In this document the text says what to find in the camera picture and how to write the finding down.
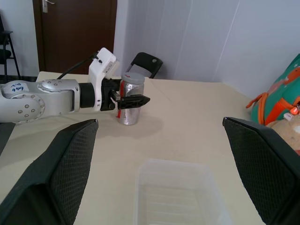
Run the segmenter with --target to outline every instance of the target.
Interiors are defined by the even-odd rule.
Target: door
[[[117,0],[33,0],[33,7],[41,71],[63,73],[102,47],[113,52]],[[90,63],[72,73],[88,74]]]

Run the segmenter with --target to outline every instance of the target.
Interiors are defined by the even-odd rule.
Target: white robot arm
[[[136,96],[136,105],[126,104],[120,98],[120,80],[111,79],[119,62],[107,49],[102,48],[89,67],[89,82],[54,79],[41,82],[11,81],[0,86],[0,123],[26,123],[49,116],[60,116],[93,108],[94,111],[140,107],[149,98]]]

